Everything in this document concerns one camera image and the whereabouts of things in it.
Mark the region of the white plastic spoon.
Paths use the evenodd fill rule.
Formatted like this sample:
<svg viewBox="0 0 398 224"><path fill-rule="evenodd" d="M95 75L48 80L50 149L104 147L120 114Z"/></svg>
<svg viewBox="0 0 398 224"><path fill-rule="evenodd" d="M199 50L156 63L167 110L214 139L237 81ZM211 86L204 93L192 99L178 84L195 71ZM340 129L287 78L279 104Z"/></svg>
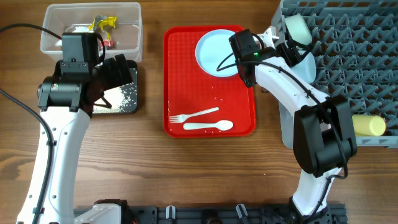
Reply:
<svg viewBox="0 0 398 224"><path fill-rule="evenodd" d="M232 121L220 120L216 123L185 123L183 125L184 130L196 130L196 129L206 129L206 128L216 128L219 131L230 130L234 126Z"/></svg>

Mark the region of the yellow snack wrapper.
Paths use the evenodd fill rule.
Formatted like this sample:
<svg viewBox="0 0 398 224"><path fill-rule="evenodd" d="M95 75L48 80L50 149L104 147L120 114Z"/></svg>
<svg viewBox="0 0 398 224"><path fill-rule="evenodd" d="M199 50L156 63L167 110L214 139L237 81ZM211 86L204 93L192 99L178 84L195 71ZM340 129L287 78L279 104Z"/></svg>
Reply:
<svg viewBox="0 0 398 224"><path fill-rule="evenodd" d="M93 23L88 27L89 31L95 31L97 28L104 30L105 26L110 26L112 28L116 27L116 16L96 16Z"/></svg>

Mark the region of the green bowl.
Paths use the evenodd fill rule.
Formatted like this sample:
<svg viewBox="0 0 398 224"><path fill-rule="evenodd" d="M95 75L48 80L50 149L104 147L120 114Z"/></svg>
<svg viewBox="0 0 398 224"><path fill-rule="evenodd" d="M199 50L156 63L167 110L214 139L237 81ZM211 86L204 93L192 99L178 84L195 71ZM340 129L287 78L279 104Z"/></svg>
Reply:
<svg viewBox="0 0 398 224"><path fill-rule="evenodd" d="M312 43L310 30L308 29L304 18L300 14L286 17L285 25L292 40L303 45L309 45Z"/></svg>

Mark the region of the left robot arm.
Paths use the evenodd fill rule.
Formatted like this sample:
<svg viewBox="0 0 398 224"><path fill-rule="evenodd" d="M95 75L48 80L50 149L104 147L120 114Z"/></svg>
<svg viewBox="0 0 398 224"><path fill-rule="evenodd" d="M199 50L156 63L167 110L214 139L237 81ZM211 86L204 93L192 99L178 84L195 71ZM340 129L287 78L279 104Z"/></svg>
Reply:
<svg viewBox="0 0 398 224"><path fill-rule="evenodd" d="M40 137L26 200L17 223L73 223L81 144L95 102L106 90L131 83L137 63L123 54L99 63L58 61L38 89Z"/></svg>

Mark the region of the white plastic fork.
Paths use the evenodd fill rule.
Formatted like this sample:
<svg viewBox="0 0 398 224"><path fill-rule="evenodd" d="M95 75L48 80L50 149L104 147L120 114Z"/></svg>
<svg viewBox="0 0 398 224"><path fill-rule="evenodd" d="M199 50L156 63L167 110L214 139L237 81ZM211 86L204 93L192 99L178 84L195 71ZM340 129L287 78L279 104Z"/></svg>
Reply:
<svg viewBox="0 0 398 224"><path fill-rule="evenodd" d="M179 115L175 115L175 116L169 116L169 122L170 123L184 123L188 118L192 118L195 116L201 116L201 115L212 113L212 112L215 112L218 110L219 110L218 107L214 107L214 108L210 108L210 109L199 111L199 112L192 113L192 114L179 114Z"/></svg>

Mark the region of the white napkin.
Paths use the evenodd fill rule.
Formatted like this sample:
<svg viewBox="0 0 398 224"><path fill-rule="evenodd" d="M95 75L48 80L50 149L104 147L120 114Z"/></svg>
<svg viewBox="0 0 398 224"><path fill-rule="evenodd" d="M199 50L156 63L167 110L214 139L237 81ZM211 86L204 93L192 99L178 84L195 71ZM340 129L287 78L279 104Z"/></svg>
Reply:
<svg viewBox="0 0 398 224"><path fill-rule="evenodd" d="M85 27L85 26L70 26L68 28L65 29L66 33L77 33L77 32L93 32L92 30L89 29L89 27ZM61 47L62 46L62 41L58 40L55 43L56 47Z"/></svg>

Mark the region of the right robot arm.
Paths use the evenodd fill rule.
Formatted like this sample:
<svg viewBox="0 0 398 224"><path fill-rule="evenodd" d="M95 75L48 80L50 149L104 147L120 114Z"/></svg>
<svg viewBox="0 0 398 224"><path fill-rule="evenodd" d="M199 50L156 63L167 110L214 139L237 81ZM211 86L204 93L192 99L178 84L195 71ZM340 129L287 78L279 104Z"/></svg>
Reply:
<svg viewBox="0 0 398 224"><path fill-rule="evenodd" d="M229 43L244 84L267 89L294 119L293 150L302 171L289 204L298 223L310 223L326 214L332 182L347 178L347 163L358 147L348 100L328 96L294 72L295 65L311 57L311 44L287 37L275 44L272 35L259 37L245 29Z"/></svg>

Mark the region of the pile of white rice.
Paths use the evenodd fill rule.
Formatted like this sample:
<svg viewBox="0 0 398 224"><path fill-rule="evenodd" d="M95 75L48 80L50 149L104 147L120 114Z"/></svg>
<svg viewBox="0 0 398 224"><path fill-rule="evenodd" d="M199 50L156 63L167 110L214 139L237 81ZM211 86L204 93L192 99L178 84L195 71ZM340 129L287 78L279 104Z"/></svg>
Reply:
<svg viewBox="0 0 398 224"><path fill-rule="evenodd" d="M129 83L104 92L104 97L112 104L112 108L94 106L94 114L134 113L137 110L137 85Z"/></svg>

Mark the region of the light blue plate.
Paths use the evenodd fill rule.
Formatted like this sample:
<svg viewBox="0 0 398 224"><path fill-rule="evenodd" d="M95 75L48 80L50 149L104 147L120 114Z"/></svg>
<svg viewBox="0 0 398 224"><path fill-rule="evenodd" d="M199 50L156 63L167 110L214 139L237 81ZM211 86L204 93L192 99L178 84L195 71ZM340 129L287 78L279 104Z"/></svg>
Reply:
<svg viewBox="0 0 398 224"><path fill-rule="evenodd" d="M222 63L221 68L235 63L233 50L229 43L229 38L234 34L235 32L231 30L216 29L207 32L198 41L195 49L195 58L197 64L207 74L218 78L226 78L238 73L236 66L217 71L220 63Z"/></svg>

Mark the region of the red snack wrapper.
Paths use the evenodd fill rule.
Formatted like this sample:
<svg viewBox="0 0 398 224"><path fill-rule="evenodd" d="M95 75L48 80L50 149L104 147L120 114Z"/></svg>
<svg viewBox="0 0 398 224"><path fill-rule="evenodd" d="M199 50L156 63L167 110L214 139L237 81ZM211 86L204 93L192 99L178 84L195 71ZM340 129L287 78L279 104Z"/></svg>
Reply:
<svg viewBox="0 0 398 224"><path fill-rule="evenodd" d="M107 48L112 47L112 46L114 45L112 38L107 38L107 39L105 39L105 40L104 40L104 45L105 45Z"/></svg>

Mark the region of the light blue bowl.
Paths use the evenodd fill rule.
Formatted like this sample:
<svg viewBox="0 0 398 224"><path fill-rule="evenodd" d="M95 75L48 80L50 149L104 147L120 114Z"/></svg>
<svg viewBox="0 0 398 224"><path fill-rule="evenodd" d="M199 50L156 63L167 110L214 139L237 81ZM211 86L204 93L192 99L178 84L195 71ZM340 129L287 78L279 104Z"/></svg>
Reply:
<svg viewBox="0 0 398 224"><path fill-rule="evenodd" d="M292 70L304 81L312 84L317 75L315 57L310 52L298 64L292 67Z"/></svg>

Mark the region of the yellow plastic cup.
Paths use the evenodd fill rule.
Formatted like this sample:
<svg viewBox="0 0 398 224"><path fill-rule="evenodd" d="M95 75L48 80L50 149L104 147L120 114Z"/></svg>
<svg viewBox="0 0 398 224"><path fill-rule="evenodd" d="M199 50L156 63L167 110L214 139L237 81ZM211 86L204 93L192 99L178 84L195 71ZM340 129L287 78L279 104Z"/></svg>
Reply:
<svg viewBox="0 0 398 224"><path fill-rule="evenodd" d="M354 114L352 120L356 136L381 136L386 131L386 122L380 116Z"/></svg>

